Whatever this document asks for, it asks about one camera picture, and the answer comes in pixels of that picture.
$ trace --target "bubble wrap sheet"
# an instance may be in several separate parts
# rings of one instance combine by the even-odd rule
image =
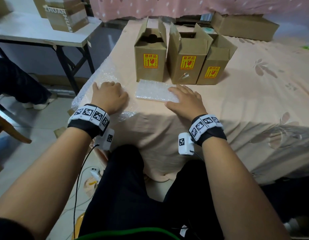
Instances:
[[[169,87],[175,87],[175,85],[141,79],[136,90],[136,98],[161,102],[171,101],[178,103],[178,97],[172,92],[168,91]]]
[[[96,82],[98,87],[105,81],[114,81],[120,82],[122,85],[122,89],[124,89],[124,84],[122,84],[122,80],[120,79],[120,74],[117,71],[112,58],[108,56],[100,67],[96,70],[95,73],[89,78],[89,80],[84,84],[81,88],[78,95],[73,99],[71,108],[76,110],[79,106],[83,106],[91,102],[93,91],[92,84]],[[114,122],[123,121],[133,115],[136,114],[137,104],[135,101],[129,101],[128,106],[123,110],[111,116]]]

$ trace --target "polka dot curtain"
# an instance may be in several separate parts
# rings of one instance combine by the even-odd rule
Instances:
[[[302,11],[309,0],[90,0],[95,17],[102,21],[133,16],[180,17],[217,11],[222,14],[266,14]]]

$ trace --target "wooden chair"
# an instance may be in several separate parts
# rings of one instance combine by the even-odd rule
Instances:
[[[12,124],[10,124],[8,121],[6,121],[4,118],[0,116],[0,133],[2,131],[5,131],[9,135],[11,135],[14,139],[17,139],[18,141],[21,141],[23,143],[30,144],[31,140],[27,137],[24,137],[21,135]]]

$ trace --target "hand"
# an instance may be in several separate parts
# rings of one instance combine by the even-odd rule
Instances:
[[[108,115],[116,113],[128,100],[128,93],[122,92],[120,83],[104,82],[98,88],[98,85],[94,82],[92,89],[91,104],[102,108]]]
[[[170,87],[168,90],[173,92],[179,98],[179,103],[169,101],[165,102],[165,106],[175,112],[177,115],[192,121],[199,115],[207,114],[207,111],[202,103],[201,95],[199,93],[193,92],[185,85]]]

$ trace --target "sneaker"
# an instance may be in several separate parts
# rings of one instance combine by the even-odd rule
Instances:
[[[22,103],[22,106],[24,107],[24,108],[33,108],[33,104],[32,103]]]
[[[54,100],[56,100],[56,93],[53,93],[47,100],[47,102],[45,104],[34,104],[33,108],[37,109],[37,110],[42,110],[45,107],[48,106],[48,104],[52,103]]]

